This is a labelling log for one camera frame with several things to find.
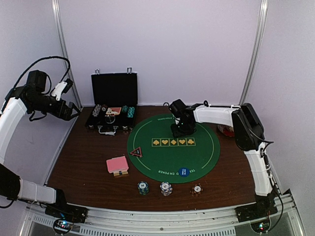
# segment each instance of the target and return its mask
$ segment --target wooden tabletop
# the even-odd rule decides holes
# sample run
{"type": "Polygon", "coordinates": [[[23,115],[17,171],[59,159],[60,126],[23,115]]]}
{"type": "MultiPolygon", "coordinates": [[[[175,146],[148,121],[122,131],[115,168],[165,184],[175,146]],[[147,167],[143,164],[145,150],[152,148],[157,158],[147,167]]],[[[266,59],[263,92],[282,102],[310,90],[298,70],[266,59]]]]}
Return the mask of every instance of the wooden tabletop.
{"type": "MultiPolygon", "coordinates": [[[[172,194],[165,197],[160,192],[160,183],[140,173],[127,157],[128,133],[119,131],[116,136],[105,136],[84,127],[91,111],[91,107],[83,109],[48,181],[48,186],[65,192],[69,203],[119,210],[173,211],[227,207],[255,201],[254,181],[245,155],[236,147],[234,139],[221,134],[216,125],[210,124],[221,146],[217,165],[199,180],[173,184],[172,194]],[[114,178],[107,172],[106,160],[124,154],[129,175],[114,178]],[[150,187],[145,196],[141,196],[137,188],[142,180],[150,187]],[[193,197],[189,191],[197,183],[202,185],[203,192],[200,197],[193,197]]],[[[165,113],[169,113],[167,107],[138,107],[136,123],[165,113]]]]}

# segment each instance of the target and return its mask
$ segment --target blue round button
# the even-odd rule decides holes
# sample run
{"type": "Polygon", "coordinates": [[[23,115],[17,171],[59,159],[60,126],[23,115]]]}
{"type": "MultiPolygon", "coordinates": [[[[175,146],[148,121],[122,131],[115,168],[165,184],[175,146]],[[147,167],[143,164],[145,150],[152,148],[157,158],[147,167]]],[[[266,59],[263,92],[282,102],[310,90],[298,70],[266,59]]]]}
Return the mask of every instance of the blue round button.
{"type": "Polygon", "coordinates": [[[180,168],[178,174],[182,177],[189,176],[189,169],[188,168],[180,168]]]}

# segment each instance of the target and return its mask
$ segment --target round green mat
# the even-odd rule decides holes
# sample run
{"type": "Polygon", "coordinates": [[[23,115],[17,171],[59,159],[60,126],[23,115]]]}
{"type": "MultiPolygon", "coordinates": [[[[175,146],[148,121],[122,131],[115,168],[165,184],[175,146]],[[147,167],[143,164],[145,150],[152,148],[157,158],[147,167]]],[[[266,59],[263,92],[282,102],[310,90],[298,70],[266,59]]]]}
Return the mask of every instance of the round green mat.
{"type": "Polygon", "coordinates": [[[214,131],[197,124],[197,131],[189,136],[174,139],[170,114],[148,118],[135,126],[128,139],[128,153],[134,166],[144,175],[157,181],[186,183],[209,173],[220,155],[220,143],[214,131]],[[142,157],[130,152],[141,147],[142,157]],[[189,175],[178,174],[180,168],[188,168],[189,175]]]}

